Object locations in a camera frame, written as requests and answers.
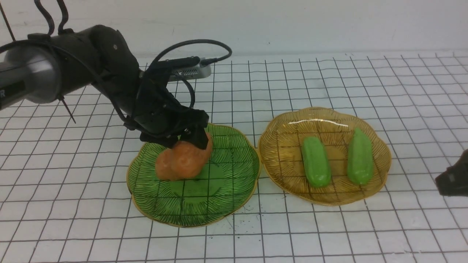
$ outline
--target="green plate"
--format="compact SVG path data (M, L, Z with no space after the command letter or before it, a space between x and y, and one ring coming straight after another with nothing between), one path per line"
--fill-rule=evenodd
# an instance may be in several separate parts
M256 149L237 129L208 124L210 161L194 179L161 181L154 164L164 147L145 143L127 172L133 203L146 217L178 227L198 227L234 213L254 194L261 163Z

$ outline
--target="yellow plate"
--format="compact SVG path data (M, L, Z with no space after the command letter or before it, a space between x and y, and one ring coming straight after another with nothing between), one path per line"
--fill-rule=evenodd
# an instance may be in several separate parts
M346 175L348 144L359 127L372 141L374 174L363 186ZM302 162L305 137L318 136L325 145L332 183L314 188L308 183ZM258 142L266 173L283 190L320 205L345 205L372 196L382 189L392 161L388 146L365 121L327 108L312 107L283 113L266 127Z

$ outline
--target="plastic food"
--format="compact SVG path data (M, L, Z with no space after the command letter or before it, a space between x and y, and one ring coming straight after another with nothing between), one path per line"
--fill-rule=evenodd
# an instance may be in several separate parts
M172 149L164 150L156 159L155 170L160 180L176 181L195 178L209 161L213 151L213 140L209 133L205 150L193 144L179 141Z
M373 176L373 167L372 142L356 128L348 148L348 178L357 185L367 184Z
M319 188L330 184L331 166L325 146L317 137L307 137L302 146L302 159L307 181Z

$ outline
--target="scalloped plate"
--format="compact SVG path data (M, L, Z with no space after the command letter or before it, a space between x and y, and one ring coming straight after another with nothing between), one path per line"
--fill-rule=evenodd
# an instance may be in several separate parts
M346 175L348 144L355 127L372 141L374 173L363 186ZM325 145L332 170L332 183L314 188L307 182L301 145L307 136L318 136ZM258 143L260 158L268 176L283 190L315 204L345 205L379 192L391 166L388 146L365 121L331 109L312 107L283 113L266 127Z
M161 181L154 164L164 147L145 143L127 171L127 186L146 217L177 227L215 223L243 207L256 190L261 171L257 150L239 130L208 124L213 152L191 180Z

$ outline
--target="orange toy vegetable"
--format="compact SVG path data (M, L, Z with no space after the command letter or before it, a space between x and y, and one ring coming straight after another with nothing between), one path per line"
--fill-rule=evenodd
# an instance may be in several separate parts
M205 150L193 144L178 141L173 149L164 150L156 159L156 175L160 180L191 179L197 176L209 161L213 151L213 140L209 133Z

